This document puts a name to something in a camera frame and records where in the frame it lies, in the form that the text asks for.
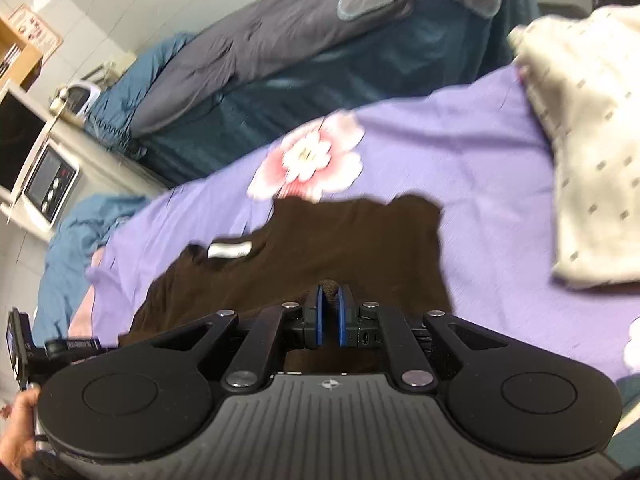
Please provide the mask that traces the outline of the person left hand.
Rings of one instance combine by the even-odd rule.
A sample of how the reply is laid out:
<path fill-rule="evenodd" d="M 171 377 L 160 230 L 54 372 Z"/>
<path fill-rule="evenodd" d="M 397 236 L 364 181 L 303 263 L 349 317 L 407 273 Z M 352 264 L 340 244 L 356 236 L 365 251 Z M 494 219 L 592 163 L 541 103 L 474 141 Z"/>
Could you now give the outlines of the person left hand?
<path fill-rule="evenodd" d="M 23 460 L 35 453 L 35 410 L 38 387 L 21 391 L 3 413 L 6 429 L 1 436 L 1 469 L 11 479 L 23 479 Z"/>

